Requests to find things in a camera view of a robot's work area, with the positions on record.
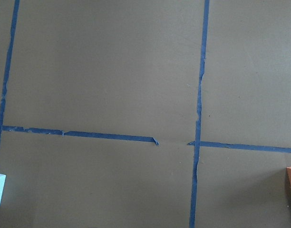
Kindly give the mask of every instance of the blue tape line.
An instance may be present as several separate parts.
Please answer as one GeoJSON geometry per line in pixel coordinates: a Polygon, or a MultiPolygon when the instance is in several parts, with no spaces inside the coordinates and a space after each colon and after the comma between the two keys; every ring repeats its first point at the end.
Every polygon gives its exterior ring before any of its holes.
{"type": "Polygon", "coordinates": [[[193,175],[192,175],[192,192],[191,192],[191,209],[190,209],[189,228],[195,227],[196,195],[197,195],[197,165],[199,161],[199,150],[200,150],[200,141],[201,141],[201,123],[202,123],[202,79],[204,76],[204,65],[205,65],[205,59],[206,59],[208,19],[209,19],[209,0],[205,0],[204,1],[204,20],[203,20],[201,59],[200,59],[200,68],[199,68],[199,79],[198,79],[197,110],[196,110],[198,114],[198,120],[196,121],[196,130],[195,130],[195,146],[194,146],[194,162],[193,162],[193,175]]]}
{"type": "Polygon", "coordinates": [[[219,148],[229,148],[238,150],[252,150],[252,151],[267,151],[267,152],[281,152],[281,153],[291,153],[291,148],[284,147],[273,147],[273,146],[256,146],[256,145],[246,145],[246,144],[227,144],[220,142],[203,142],[201,141],[201,146],[206,147],[219,147],[219,148]]]}
{"type": "Polygon", "coordinates": [[[135,136],[135,135],[124,135],[124,134],[106,134],[106,133],[95,133],[95,132],[77,132],[69,131],[64,132],[63,130],[44,129],[44,128],[24,128],[16,126],[3,126],[3,131],[9,132],[25,132],[25,133],[38,133],[38,134],[56,134],[62,136],[78,136],[87,138],[100,138],[100,139],[116,139],[116,140],[128,140],[128,141],[139,141],[149,142],[159,145],[159,142],[153,137],[146,136],[135,136]]]}
{"type": "Polygon", "coordinates": [[[2,98],[1,98],[1,103],[0,103],[0,141],[1,141],[3,120],[4,120],[4,111],[5,111],[6,94],[7,94],[7,83],[8,83],[8,79],[9,79],[12,49],[13,49],[14,36],[16,33],[16,26],[17,26],[17,19],[18,19],[19,3],[20,3],[20,0],[15,0],[15,2],[14,2],[11,29],[10,29],[10,43],[9,43],[9,48],[7,51],[5,71],[4,71],[3,89],[2,89],[2,96],[1,96],[2,98]]]}

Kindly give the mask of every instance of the blue painter's tape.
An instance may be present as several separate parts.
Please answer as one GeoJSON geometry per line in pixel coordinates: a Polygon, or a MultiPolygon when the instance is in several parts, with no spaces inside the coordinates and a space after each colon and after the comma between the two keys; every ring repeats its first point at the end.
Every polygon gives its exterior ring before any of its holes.
{"type": "Polygon", "coordinates": [[[4,121],[4,111],[5,111],[6,94],[7,94],[7,83],[8,83],[9,74],[10,74],[12,49],[13,49],[13,44],[14,44],[14,36],[16,33],[19,3],[20,3],[20,0],[15,0],[15,2],[14,2],[11,29],[10,29],[10,43],[9,43],[9,48],[7,51],[5,71],[4,71],[3,89],[2,89],[2,95],[1,95],[2,98],[1,98],[1,103],[0,103],[0,141],[1,141],[1,134],[2,134],[2,126],[3,126],[3,121],[4,121]]]}
{"type": "Polygon", "coordinates": [[[196,130],[195,130],[195,146],[194,146],[194,162],[193,162],[193,174],[192,174],[192,192],[191,192],[189,228],[195,227],[196,195],[197,195],[197,165],[199,161],[199,149],[200,149],[200,141],[201,141],[201,123],[202,123],[202,79],[204,76],[204,65],[205,65],[205,59],[206,59],[208,19],[209,19],[209,0],[205,0],[204,1],[201,60],[200,60],[199,79],[198,79],[197,110],[196,110],[197,115],[198,115],[198,120],[196,121],[196,130]]]}
{"type": "Polygon", "coordinates": [[[159,145],[159,142],[153,137],[146,136],[135,136],[135,135],[124,135],[124,134],[105,134],[105,133],[95,133],[95,132],[77,132],[69,131],[64,132],[63,130],[54,129],[44,129],[44,128],[24,128],[16,126],[3,126],[3,131],[9,132],[25,132],[25,133],[38,133],[38,134],[56,134],[62,136],[77,136],[77,137],[87,137],[87,138],[100,138],[100,139],[116,139],[116,140],[128,140],[128,141],[139,141],[139,142],[149,142],[159,145]]]}
{"type": "Polygon", "coordinates": [[[256,145],[245,145],[245,144],[227,144],[227,143],[220,143],[220,142],[216,143],[216,142],[203,142],[203,141],[201,141],[200,146],[229,148],[229,149],[238,149],[238,150],[252,150],[252,151],[291,153],[291,148],[273,147],[273,146],[256,146],[256,145]]]}

